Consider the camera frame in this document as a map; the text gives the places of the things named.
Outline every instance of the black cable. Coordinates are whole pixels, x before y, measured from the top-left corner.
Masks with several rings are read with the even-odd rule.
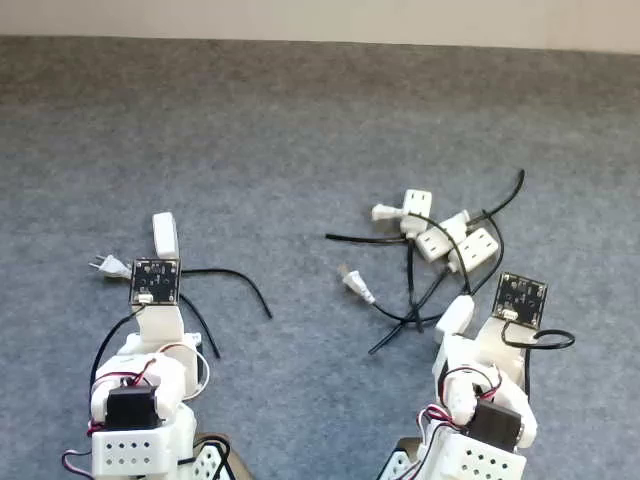
[[[89,378],[89,396],[91,396],[91,387],[93,387],[93,384],[96,382],[96,372],[98,371],[98,366],[100,365],[100,359],[102,359],[102,355],[104,354],[104,351],[106,350],[107,345],[109,344],[109,342],[111,341],[113,336],[116,334],[118,329],[122,325],[124,325],[125,323],[130,322],[138,313],[140,313],[142,310],[144,310],[145,307],[146,307],[146,305],[143,305],[142,307],[140,307],[135,312],[130,313],[129,315],[127,315],[123,319],[119,320],[118,323],[116,323],[111,328],[111,330],[109,330],[109,333],[107,333],[107,336],[104,337],[104,340],[102,341],[102,344],[100,345],[100,348],[98,348],[98,353],[96,353],[96,357],[93,360],[93,365],[91,366],[91,376]]]
[[[576,343],[576,337],[573,333],[571,332],[567,332],[566,330],[560,330],[557,328],[552,328],[552,329],[548,329],[548,330],[538,330],[534,335],[533,338],[535,340],[538,340],[542,337],[546,337],[549,335],[558,335],[561,337],[565,337],[566,340],[562,341],[562,342],[556,342],[556,343],[543,343],[543,344],[539,344],[539,343],[522,343],[522,342],[512,342],[510,340],[507,340],[507,329],[509,328],[509,326],[512,324],[513,322],[510,320],[507,320],[504,324],[504,327],[502,327],[502,332],[500,334],[500,336],[502,337],[502,342],[505,345],[508,345],[510,347],[513,348],[524,348],[527,350],[562,350],[563,348],[568,348],[571,345],[573,345],[574,343]]]
[[[431,219],[429,217],[425,217],[423,215],[419,215],[417,213],[411,213],[411,212],[409,212],[409,216],[416,217],[416,218],[419,218],[421,220],[424,220],[429,225],[432,225],[432,226],[436,227],[438,230],[440,230],[444,234],[445,237],[447,237],[447,240],[449,240],[451,245],[453,245],[453,249],[456,251],[456,255],[458,255],[458,260],[459,260],[459,263],[460,263],[460,270],[462,271],[462,276],[464,278],[464,289],[465,289],[465,292],[471,293],[471,283],[469,282],[469,274],[467,273],[467,267],[465,266],[464,260],[462,259],[462,254],[460,253],[460,249],[458,248],[458,244],[453,240],[453,238],[451,237],[449,232],[447,232],[447,230],[444,227],[442,227],[442,225],[440,225],[438,222],[436,222],[435,220],[433,220],[433,219]]]
[[[472,218],[471,220],[469,220],[467,222],[467,225],[473,225],[473,224],[475,224],[475,223],[477,223],[477,222],[479,222],[481,220],[484,220],[487,217],[495,215],[500,210],[502,210],[504,207],[509,205],[509,203],[511,203],[511,201],[514,198],[516,198],[516,195],[518,195],[518,193],[520,192],[520,189],[522,188],[523,184],[524,184],[524,169],[520,169],[520,171],[518,172],[518,181],[516,183],[516,187],[509,194],[509,196],[505,200],[503,200],[497,207],[489,210],[488,212],[484,212],[483,211],[482,215],[478,215],[477,217]]]
[[[225,449],[224,449],[224,453],[222,454],[222,458],[220,459],[220,464],[218,465],[218,468],[216,469],[215,473],[213,474],[213,477],[211,478],[211,480],[216,480],[218,478],[218,476],[220,475],[220,472],[222,471],[223,468],[225,468],[228,464],[229,464],[229,455],[231,454],[231,445],[229,444],[229,441],[224,438],[221,437],[220,435],[204,435],[202,437],[200,437],[194,444],[193,444],[193,448],[197,448],[200,445],[213,445],[215,446],[215,444],[217,443],[221,443],[222,445],[224,445]]]
[[[423,297],[420,299],[420,302],[418,302],[417,305],[420,305],[422,303],[422,305],[424,305],[424,303],[427,302],[427,300],[429,300],[429,298],[433,295],[433,293],[436,291],[436,289],[438,288],[438,286],[440,285],[440,283],[442,283],[442,281],[446,278],[446,276],[448,275],[449,271],[448,270],[443,270],[442,272],[440,272],[440,275],[438,275],[438,277],[435,279],[435,281],[429,286],[429,289],[426,291],[426,293],[423,295]],[[393,314],[386,312],[385,310],[383,310],[379,305],[377,304],[373,304],[373,306],[375,308],[377,308],[379,311],[385,313],[387,316],[391,316]],[[391,331],[384,336],[384,338],[382,338],[378,343],[376,343],[373,347],[371,347],[369,349],[369,355],[374,355],[378,350],[380,350],[382,347],[384,347],[387,343],[389,343],[398,333],[400,333],[400,331],[408,324],[411,322],[416,321],[415,319],[411,318],[413,312],[410,312],[409,314],[407,314],[406,317],[401,318],[401,317],[397,317],[396,315],[391,316],[391,318],[395,318],[397,320],[400,320],[399,323],[393,327],[391,329]],[[440,318],[442,316],[442,313],[439,315],[433,315],[431,317],[426,317],[426,318],[420,318],[421,322],[432,322],[433,320],[436,320],[438,318]]]
[[[400,330],[402,330],[406,325],[406,322],[400,322],[395,327],[391,329],[389,333],[387,333],[378,343],[376,343],[373,347],[369,349],[369,355],[375,355],[375,353],[384,347],[387,343],[391,341],[393,337],[395,337]]]
[[[531,403],[531,350],[524,352],[524,393],[527,395],[529,403]]]
[[[258,295],[258,298],[260,299],[260,303],[262,303],[262,306],[264,307],[264,311],[266,312],[267,316],[269,318],[273,318],[271,309],[269,308],[269,305],[267,305],[267,301],[262,296],[262,292],[260,292],[260,289],[253,282],[253,280],[247,277],[244,273],[240,273],[235,270],[230,270],[228,268],[186,268],[182,270],[183,275],[197,275],[197,274],[207,274],[207,273],[221,273],[226,275],[235,275],[236,277],[240,277],[243,280],[245,280],[249,285],[251,285],[251,288],[253,288],[253,291],[256,292],[256,295]]]
[[[414,319],[418,332],[423,333],[422,321],[420,320],[420,311],[415,301],[415,285],[413,281],[413,255],[415,253],[416,242],[414,239],[409,239],[407,245],[407,287],[409,290],[409,307],[411,308],[411,318]]]
[[[211,348],[213,350],[213,354],[215,355],[216,358],[219,359],[220,358],[220,350],[218,350],[218,346],[216,345],[216,342],[213,339],[213,334],[211,333],[211,330],[209,329],[209,325],[207,325],[207,322],[205,321],[204,317],[200,313],[200,310],[198,310],[198,307],[196,307],[194,305],[194,303],[184,293],[180,294],[180,298],[182,299],[182,301],[184,301],[184,303],[187,304],[187,306],[191,309],[193,314],[196,316],[196,318],[200,322],[200,325],[202,325],[202,328],[204,329],[204,332],[207,335],[207,338],[209,339],[209,343],[211,344]]]
[[[404,237],[390,237],[390,238],[365,238],[365,237],[350,237],[348,235],[337,235],[335,233],[326,233],[324,238],[327,240],[334,240],[337,242],[352,242],[352,243],[369,243],[373,245],[394,245],[406,243],[407,240]]]

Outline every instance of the electrical cord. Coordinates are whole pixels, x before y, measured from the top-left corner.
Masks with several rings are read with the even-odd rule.
[[[433,295],[433,293],[436,291],[436,289],[438,288],[438,286],[442,283],[442,281],[447,277],[448,275],[448,270],[443,270],[442,272],[440,272],[440,275],[438,275],[438,277],[435,279],[435,281],[431,284],[431,286],[429,287],[429,289],[426,291],[426,293],[423,295],[423,297],[420,299],[420,301],[417,303],[416,306],[418,306],[418,308],[420,308],[422,305],[424,305],[427,300],[429,300],[429,298],[431,298],[431,296]],[[377,303],[374,303],[373,306],[380,311],[381,313],[387,315],[390,318],[393,318],[394,320],[398,320],[399,323],[394,326],[391,331],[386,334],[378,343],[376,343],[373,347],[371,347],[369,349],[369,355],[374,355],[378,350],[380,350],[382,347],[384,347],[387,343],[389,343],[398,333],[400,333],[400,331],[409,323],[412,322],[416,322],[416,319],[412,318],[413,315],[413,311],[409,312],[407,314],[407,316],[403,317],[398,317],[397,315],[394,315],[390,312],[387,312],[386,310],[384,310],[382,307],[380,307],[380,305],[378,305]],[[432,322],[437,318],[440,318],[442,316],[442,313],[439,315],[433,315],[431,317],[426,317],[426,318],[420,318],[421,322]]]
[[[96,381],[96,372],[98,371],[98,366],[100,365],[100,360],[102,359],[102,355],[104,354],[104,351],[107,349],[107,345],[109,345],[109,342],[111,341],[113,336],[118,332],[120,327],[122,327],[125,323],[128,323],[131,320],[133,320],[138,313],[140,313],[142,310],[145,309],[145,307],[146,307],[146,305],[143,305],[142,307],[140,307],[135,312],[130,313],[126,317],[120,319],[118,321],[118,323],[116,323],[111,328],[111,330],[109,330],[109,333],[107,333],[107,336],[104,337],[104,340],[100,344],[100,348],[98,348],[98,352],[96,353],[96,357],[93,360],[93,365],[91,366],[91,375],[90,375],[90,378],[89,378],[89,401],[91,401],[91,387],[93,386],[93,384]]]
[[[509,326],[512,324],[513,322],[510,320],[507,320],[504,324],[504,327],[502,327],[502,332],[500,333],[500,336],[502,338],[502,342],[505,345],[508,345],[510,347],[514,347],[514,348],[524,348],[526,350],[562,350],[564,348],[568,348],[571,345],[573,345],[574,343],[576,343],[576,337],[573,333],[571,332],[567,332],[566,330],[560,330],[558,328],[552,328],[552,329],[548,329],[548,330],[538,330],[534,335],[533,338],[535,340],[538,340],[542,337],[546,337],[549,335],[557,335],[560,337],[564,337],[566,338],[566,340],[562,341],[562,342],[556,342],[556,343],[543,343],[543,344],[539,344],[539,343],[522,343],[522,342],[512,342],[510,340],[507,340],[507,330],[509,328]]]
[[[516,195],[518,195],[518,193],[520,192],[520,190],[522,189],[522,185],[524,184],[524,169],[520,169],[520,171],[518,172],[518,180],[516,183],[515,188],[513,189],[513,191],[509,194],[509,196],[503,200],[497,207],[489,210],[488,212],[484,212],[481,215],[478,215],[475,218],[472,218],[471,220],[469,220],[467,222],[467,225],[473,225],[481,220],[486,219],[487,217],[490,217],[492,215],[495,215],[496,213],[498,213],[500,210],[502,210],[503,208],[505,208],[507,205],[509,205],[511,203],[511,201],[516,198]]]
[[[409,290],[409,307],[411,308],[411,317],[414,319],[418,332],[423,333],[422,321],[420,320],[420,311],[415,301],[415,285],[413,281],[413,256],[415,254],[416,242],[413,238],[409,239],[407,244],[407,287]]]
[[[399,245],[407,243],[405,237],[389,237],[389,238],[366,238],[366,237],[350,237],[348,235],[337,235],[335,233],[326,233],[324,238],[334,240],[336,242],[351,243],[368,243],[371,245]]]
[[[191,299],[187,297],[184,293],[180,293],[180,299],[189,307],[189,309],[191,309],[191,312],[198,319],[198,321],[200,322],[200,325],[202,325],[204,333],[207,335],[207,338],[209,339],[209,343],[211,344],[211,349],[213,350],[213,354],[217,359],[220,359],[220,350],[218,350],[218,346],[216,345],[216,341],[213,339],[213,334],[209,329],[209,325],[207,325],[207,322],[205,321],[204,317],[200,313],[200,310],[198,310],[198,307],[196,307],[195,304],[191,301]]]
[[[251,286],[253,291],[256,292],[256,295],[260,299],[260,303],[262,303],[262,306],[263,306],[264,311],[267,314],[267,316],[269,318],[273,318],[273,314],[271,313],[271,309],[269,308],[269,305],[267,304],[267,301],[264,299],[264,296],[262,295],[262,292],[260,291],[258,286],[254,283],[254,281],[251,280],[244,273],[237,272],[236,270],[230,270],[228,268],[186,268],[186,269],[182,269],[182,275],[198,275],[198,274],[210,274],[210,273],[224,274],[224,275],[235,275],[236,277],[240,277],[243,280],[245,280]]]

